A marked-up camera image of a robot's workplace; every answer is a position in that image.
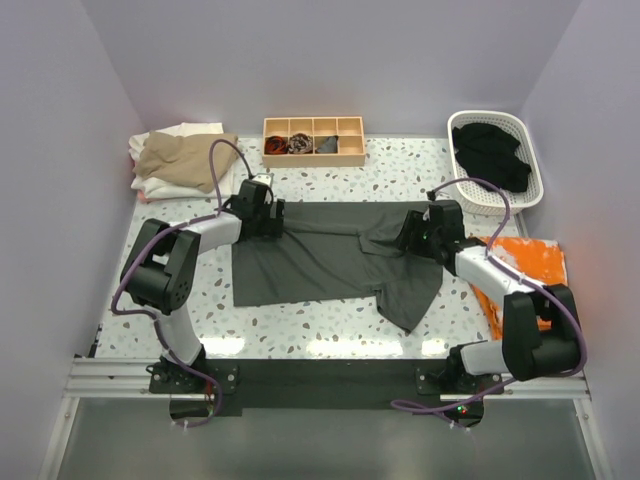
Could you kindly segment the dark grey t-shirt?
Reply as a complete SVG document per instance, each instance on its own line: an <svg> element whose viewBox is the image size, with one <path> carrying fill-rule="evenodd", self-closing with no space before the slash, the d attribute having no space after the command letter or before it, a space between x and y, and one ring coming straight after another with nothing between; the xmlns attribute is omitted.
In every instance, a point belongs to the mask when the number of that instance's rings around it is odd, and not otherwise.
<svg viewBox="0 0 640 480"><path fill-rule="evenodd" d="M232 247L237 307L372 297L378 313L414 330L436 299L443 269L399 250L406 215L423 202L293 203L279 238Z"/></svg>

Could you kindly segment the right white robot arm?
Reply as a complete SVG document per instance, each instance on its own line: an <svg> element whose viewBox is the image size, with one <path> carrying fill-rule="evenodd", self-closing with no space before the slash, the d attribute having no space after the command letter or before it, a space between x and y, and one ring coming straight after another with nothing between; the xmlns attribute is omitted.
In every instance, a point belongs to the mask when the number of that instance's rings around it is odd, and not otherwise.
<svg viewBox="0 0 640 480"><path fill-rule="evenodd" d="M396 246L436 261L502 311L501 339L451 350L445 379L452 390L469 392L481 375L527 381L583 369L586 346L571 290L529 277L494 255L486 242L467 236L457 202L435 201L424 212L409 211Z"/></svg>

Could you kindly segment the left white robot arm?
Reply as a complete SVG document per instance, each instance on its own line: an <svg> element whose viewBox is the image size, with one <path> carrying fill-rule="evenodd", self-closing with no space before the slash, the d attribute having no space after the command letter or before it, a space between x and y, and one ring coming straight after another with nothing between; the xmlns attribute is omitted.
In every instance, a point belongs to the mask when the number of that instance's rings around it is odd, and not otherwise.
<svg viewBox="0 0 640 480"><path fill-rule="evenodd" d="M270 174L244 180L207 216L175 225L145 221L125 262L111 311L151 318L163 356L175 364L171 378L185 392L200 390L207 380L207 368L199 362L204 346L186 307L198 257L253 237L281 237L285 201L275 196L272 183Z"/></svg>

